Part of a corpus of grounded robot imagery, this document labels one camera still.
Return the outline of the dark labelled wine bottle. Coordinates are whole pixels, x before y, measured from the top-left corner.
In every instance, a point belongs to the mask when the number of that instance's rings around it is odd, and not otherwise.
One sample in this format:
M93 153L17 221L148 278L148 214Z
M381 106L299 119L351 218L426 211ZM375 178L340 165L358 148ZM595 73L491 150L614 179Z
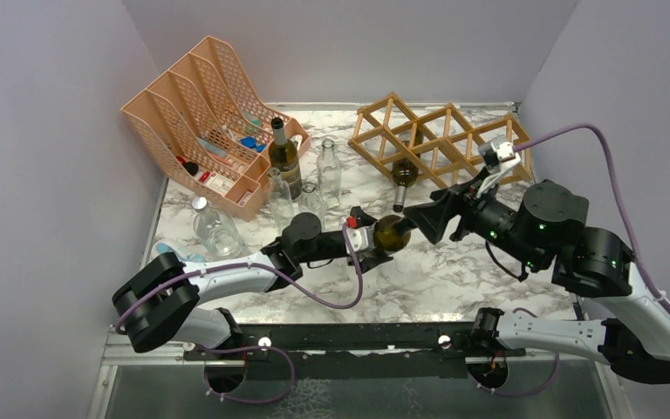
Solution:
M398 134L398 139L405 146L409 146L411 132ZM413 145L420 145L423 141L423 133L419 129L416 130ZM407 189L415 184L418 175L418 168L408 159L401 159L393 163L391 177L395 185L395 194L393 199L394 212L401 213L403 211L407 196Z

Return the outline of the tall clear glass bottle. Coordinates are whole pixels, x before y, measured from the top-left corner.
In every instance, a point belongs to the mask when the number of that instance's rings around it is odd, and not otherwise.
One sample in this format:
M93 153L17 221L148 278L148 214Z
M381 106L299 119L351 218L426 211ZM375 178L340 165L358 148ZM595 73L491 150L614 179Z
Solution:
M341 164L337 156L336 145L331 139L323 139L316 160L318 171L318 189L325 208L336 209L341 201Z

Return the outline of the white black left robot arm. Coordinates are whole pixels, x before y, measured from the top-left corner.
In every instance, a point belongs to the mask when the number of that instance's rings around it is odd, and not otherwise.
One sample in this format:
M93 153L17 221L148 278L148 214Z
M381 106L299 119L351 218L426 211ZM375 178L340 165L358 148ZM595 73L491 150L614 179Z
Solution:
M161 253L114 293L119 318L116 333L138 353L168 342L196 344L218 358L229 358L243 333L227 309L202 309L212 300L297 287L303 264L343 258L358 275L391 260L378 248L377 219L354 208L340 230L324 231L319 218L304 212L272 243L247 257L212 263L185 263L173 252Z

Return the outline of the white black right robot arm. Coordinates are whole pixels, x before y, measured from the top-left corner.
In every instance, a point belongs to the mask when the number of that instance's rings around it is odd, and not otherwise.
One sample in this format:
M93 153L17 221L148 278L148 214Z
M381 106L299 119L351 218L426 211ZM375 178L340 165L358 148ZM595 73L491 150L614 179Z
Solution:
M478 354L542 349L606 365L630 381L670 384L670 313L642 278L630 247L615 233L586 223L589 203L565 187L543 181L528 188L517 209L480 193L472 180L435 191L428 203L403 213L431 243L468 234L506 252L523 272L550 270L554 285L604 306L603 320L552 320L484 307L468 332Z

